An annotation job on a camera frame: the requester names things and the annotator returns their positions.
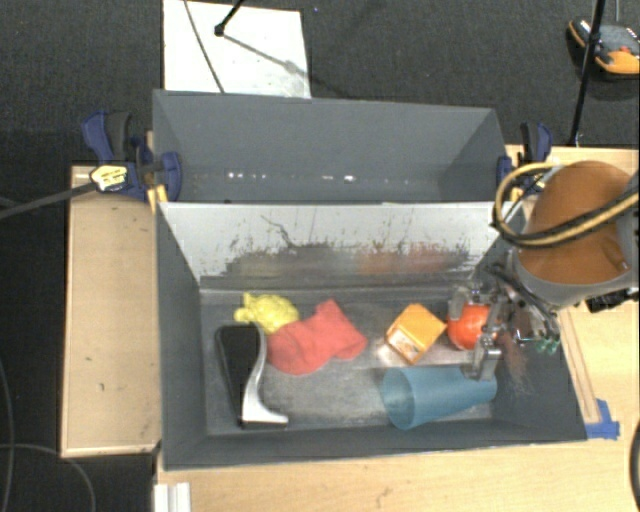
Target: orange box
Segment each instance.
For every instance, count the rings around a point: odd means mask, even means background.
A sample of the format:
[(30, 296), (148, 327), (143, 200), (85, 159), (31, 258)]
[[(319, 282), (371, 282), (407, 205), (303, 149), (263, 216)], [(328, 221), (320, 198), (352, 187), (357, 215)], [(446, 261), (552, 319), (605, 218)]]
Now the orange box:
[(446, 327), (422, 304), (410, 304), (387, 330), (386, 342), (409, 364), (415, 364)]

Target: yellow wire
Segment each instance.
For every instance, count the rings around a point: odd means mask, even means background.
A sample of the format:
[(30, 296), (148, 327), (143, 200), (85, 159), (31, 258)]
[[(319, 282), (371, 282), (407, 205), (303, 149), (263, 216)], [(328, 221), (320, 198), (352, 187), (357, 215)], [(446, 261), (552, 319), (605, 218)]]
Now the yellow wire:
[[(516, 169), (514, 172), (512, 172), (511, 174), (509, 174), (508, 176), (505, 177), (504, 180), (502, 180), (502, 182), (500, 183), (500, 186), (498, 187), (498, 191), (496, 193), (496, 203), (494, 205), (495, 208), (495, 218), (496, 218), (496, 222), (500, 225), (501, 229), (513, 236), (513, 237), (518, 237), (520, 236), (518, 233), (515, 233), (511, 228), (509, 228), (509, 226), (505, 223), (504, 219), (502, 218), (502, 196), (504, 194), (504, 190), (506, 189), (506, 187), (509, 185), (510, 182), (512, 182), (515, 178), (517, 178), (518, 176), (521, 176), (525, 173), (528, 173), (530, 171), (533, 170), (537, 170), (537, 169), (548, 169), (549, 165), (548, 164), (542, 164), (542, 163), (534, 163), (534, 164), (529, 164), (529, 165), (525, 165), (519, 169)], [(569, 238), (573, 238), (577, 235), (581, 235), (583, 233), (585, 233), (586, 231), (592, 230), (595, 227), (599, 226), (600, 224), (607, 222), (608, 220), (610, 220), (611, 218), (615, 217), (616, 215), (618, 215), (619, 213), (625, 211), (628, 208), (631, 208), (634, 204), (638, 203), (638, 193), (635, 193), (631, 196), (629, 196), (628, 198), (626, 198), (623, 201), (620, 201), (617, 205), (609, 208), (608, 210), (600, 213), (599, 215), (597, 215), (596, 217), (594, 217), (593, 219), (589, 219), (585, 222), (583, 222), (582, 224), (579, 224), (573, 228), (570, 228), (562, 233), (556, 233), (553, 235), (549, 235), (547, 237), (544, 238), (539, 238), (536, 240), (521, 240), (520, 244), (523, 246), (529, 246), (529, 247), (539, 247), (539, 246), (543, 246), (543, 245), (547, 245), (547, 244), (553, 244), (553, 243), (558, 243), (558, 242), (562, 242), (564, 240), (567, 240)]]

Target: red towel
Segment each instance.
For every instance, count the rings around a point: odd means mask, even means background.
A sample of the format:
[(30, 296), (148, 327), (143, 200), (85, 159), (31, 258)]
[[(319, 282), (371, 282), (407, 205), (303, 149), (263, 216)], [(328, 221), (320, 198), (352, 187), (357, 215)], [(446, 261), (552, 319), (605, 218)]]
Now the red towel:
[(333, 299), (316, 306), (306, 320), (287, 324), (269, 336), (267, 358), (278, 370), (304, 375), (332, 357), (353, 359), (367, 346), (365, 338)]

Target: metal stand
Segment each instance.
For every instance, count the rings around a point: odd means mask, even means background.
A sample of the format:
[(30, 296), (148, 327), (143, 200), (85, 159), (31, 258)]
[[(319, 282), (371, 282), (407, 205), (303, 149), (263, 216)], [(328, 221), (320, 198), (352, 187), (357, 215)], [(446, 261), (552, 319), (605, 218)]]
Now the metal stand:
[(580, 118), (582, 117), (582, 107), (584, 106), (584, 98), (587, 94), (587, 86), (589, 85), (589, 73), (593, 62), (593, 56), (596, 51), (596, 44), (600, 40), (600, 23), (602, 22), (602, 13), (604, 12), (605, 0), (597, 0), (593, 10), (593, 19), (591, 21), (591, 30), (589, 31), (589, 40), (584, 52), (584, 60), (582, 61), (582, 77), (580, 81), (580, 92), (578, 93), (578, 102), (573, 115), (573, 126), (571, 135), (569, 136), (569, 145), (578, 146), (578, 127), (580, 126)]
[(238, 0), (229, 11), (229, 14), (227, 14), (225, 18), (218, 25), (215, 26), (215, 28), (213, 29), (213, 33), (216, 36), (218, 37), (224, 36), (224, 29), (227, 26), (227, 23), (231, 21), (231, 18), (233, 18), (234, 14), (238, 11), (238, 9), (240, 9), (240, 6), (243, 3), (244, 3), (244, 0)]

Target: teal plastic cup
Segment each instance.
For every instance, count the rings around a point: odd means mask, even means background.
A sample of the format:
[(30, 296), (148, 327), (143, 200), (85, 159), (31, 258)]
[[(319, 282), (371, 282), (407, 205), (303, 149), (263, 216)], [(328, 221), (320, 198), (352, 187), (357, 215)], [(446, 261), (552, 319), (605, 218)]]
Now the teal plastic cup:
[(409, 430), (494, 399), (495, 377), (466, 378), (459, 366), (420, 366), (387, 370), (382, 401), (394, 426)]

